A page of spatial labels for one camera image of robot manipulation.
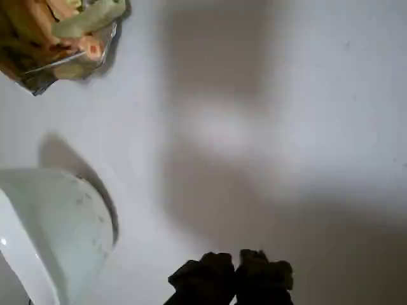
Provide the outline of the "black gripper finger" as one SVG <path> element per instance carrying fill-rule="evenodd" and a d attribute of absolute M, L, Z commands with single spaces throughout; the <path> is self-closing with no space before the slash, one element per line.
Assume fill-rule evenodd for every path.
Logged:
<path fill-rule="evenodd" d="M 264 251 L 242 249 L 235 271 L 237 304 L 292 304 L 293 267 L 270 261 Z"/>
<path fill-rule="evenodd" d="M 235 268 L 225 252 L 207 252 L 198 261 L 188 260 L 168 282 L 175 292 L 165 302 L 171 304 L 230 304 L 235 296 Z"/>

